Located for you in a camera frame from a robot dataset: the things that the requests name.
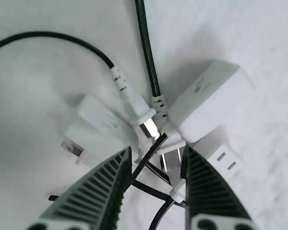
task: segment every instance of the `black ribbed surface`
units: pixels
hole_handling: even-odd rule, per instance
[[[92,230],[114,230],[131,173],[131,150],[128,148],[77,181],[42,217],[86,222]]]
[[[184,154],[187,156],[187,226],[199,213],[250,219],[227,182],[199,153],[186,147]]]

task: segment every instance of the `wrinkled white cloth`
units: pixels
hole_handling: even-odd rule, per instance
[[[240,64],[254,83],[257,91],[227,124],[230,145],[245,165],[230,185],[261,230],[288,230],[288,0],[145,3],[169,105],[211,58]],[[30,30],[67,33],[96,45],[150,102],[133,0],[0,0],[0,39]],[[34,221],[51,204],[48,195],[87,172],[61,149],[49,118],[79,93],[91,93],[126,118],[107,66],[82,48],[32,38],[0,50],[0,230]],[[139,180],[169,191],[147,170]],[[148,229],[161,205],[131,188],[119,230]],[[158,229],[183,226],[184,210],[173,207]]]

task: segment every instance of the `power cord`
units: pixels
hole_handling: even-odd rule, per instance
[[[164,172],[162,172],[160,169],[158,169],[156,166],[154,166],[152,163],[148,162],[146,167],[153,172],[155,175],[157,175],[161,180],[166,182],[167,184],[171,185],[171,182],[169,181],[168,175],[166,175]]]
[[[175,201],[172,198],[169,198],[159,209],[157,214],[155,215],[152,223],[149,226],[149,230],[156,230],[161,219],[164,217],[166,212],[173,206]]]
[[[135,181],[135,179],[140,174],[142,169],[145,167],[145,165],[147,165],[148,161],[152,158],[152,156],[156,153],[158,148],[164,143],[164,141],[166,141],[167,138],[168,138],[167,135],[163,134],[155,141],[155,143],[148,150],[148,152],[145,154],[143,159],[140,161],[140,163],[138,164],[138,166],[136,167],[136,169],[132,173],[130,185]]]
[[[159,87],[158,78],[157,78],[157,72],[156,72],[156,68],[154,64],[152,49],[150,47],[144,1],[135,0],[135,7],[136,7],[136,13],[138,17],[140,36],[141,36],[150,86],[152,88],[153,96],[158,97],[161,95],[161,93],[160,93],[160,87]]]
[[[7,38],[4,38],[0,41],[0,48],[3,46],[6,46],[9,43],[22,40],[25,38],[30,38],[30,37],[52,37],[52,38],[57,38],[57,39],[62,39],[65,41],[69,41],[71,43],[80,45],[89,51],[93,52],[96,54],[98,57],[100,57],[109,68],[113,68],[114,64],[113,62],[99,49],[97,49],[95,46],[89,44],[88,42],[81,40],[77,37],[73,37],[67,34],[61,34],[57,32],[51,32],[51,31],[32,31],[32,32],[25,32],[25,33],[20,33],[20,34],[14,34],[12,36],[9,36]]]
[[[160,192],[158,190],[155,190],[154,188],[151,188],[151,187],[149,187],[149,186],[147,186],[147,185],[145,185],[145,184],[143,184],[143,183],[141,183],[141,182],[139,182],[137,180],[135,180],[132,185],[134,187],[142,190],[143,192],[146,192],[149,195],[152,195],[152,196],[154,196],[156,198],[159,198],[161,200],[167,201],[167,200],[171,199],[171,196],[169,196],[169,195],[167,195],[165,193],[162,193],[162,192]],[[181,202],[181,203],[174,202],[174,205],[186,208],[185,202]]]

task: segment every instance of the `white power adapter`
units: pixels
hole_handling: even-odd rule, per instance
[[[169,108],[162,131],[169,137],[178,131],[182,140],[194,143],[224,123],[252,90],[238,65],[214,61]]]
[[[80,102],[77,118],[63,135],[80,149],[77,162],[86,165],[96,165],[128,146],[133,161],[139,158],[135,131],[90,95]]]

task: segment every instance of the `black wire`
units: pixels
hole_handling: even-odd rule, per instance
[[[152,156],[155,154],[155,152],[159,149],[159,147],[163,144],[164,141],[167,139],[166,134],[162,134],[150,147],[149,151],[145,154],[143,159],[140,161],[136,169],[131,175],[130,185],[135,181],[136,177],[140,174],[142,169],[145,167],[145,165],[148,163],[148,161],[152,158]]]
[[[156,166],[154,166],[152,163],[147,162],[146,167],[152,171],[156,176],[158,176],[160,179],[162,179],[167,184],[171,185],[171,182],[169,181],[168,175],[166,175],[164,172],[162,172],[160,169],[158,169]]]
[[[174,200],[172,198],[168,199],[159,209],[157,214],[155,215],[152,223],[149,226],[148,230],[156,230],[161,219],[164,217],[166,212],[173,206]]]
[[[161,95],[161,93],[160,93],[156,68],[154,64],[152,49],[150,47],[144,0],[135,0],[135,7],[136,7],[136,13],[138,17],[138,24],[139,24],[139,29],[140,29],[143,52],[144,52],[145,61],[146,61],[146,67],[148,71],[150,86],[152,88],[152,94],[154,97],[158,97]]]
[[[90,50],[91,52],[93,52],[97,56],[99,56],[107,64],[107,66],[109,66],[110,69],[112,67],[114,67],[113,62],[102,51],[97,49],[95,46],[93,46],[93,45],[89,44],[88,42],[81,40],[79,38],[76,38],[76,37],[73,37],[73,36],[70,36],[67,34],[57,33],[57,32],[32,31],[32,32],[25,32],[25,33],[20,33],[20,34],[14,34],[10,37],[2,39],[0,41],[0,48],[11,43],[11,42],[18,41],[18,40],[25,39],[25,38],[30,38],[30,37],[52,37],[52,38],[58,38],[58,39],[62,39],[65,41],[69,41],[69,42],[78,44],[78,45]]]
[[[171,198],[171,196],[169,196],[169,195],[167,195],[165,193],[162,193],[162,192],[160,192],[158,190],[155,190],[154,188],[151,188],[151,187],[149,187],[149,186],[147,186],[147,185],[145,185],[145,184],[143,184],[143,183],[141,183],[141,182],[139,182],[137,180],[135,180],[132,185],[134,187],[142,190],[143,192],[146,192],[149,195],[152,195],[152,196],[154,196],[156,198],[159,198],[161,200],[167,201],[167,200],[169,200]],[[183,208],[186,207],[185,202],[182,202],[181,204],[175,202],[174,204],[179,206],[179,207],[183,207]]]

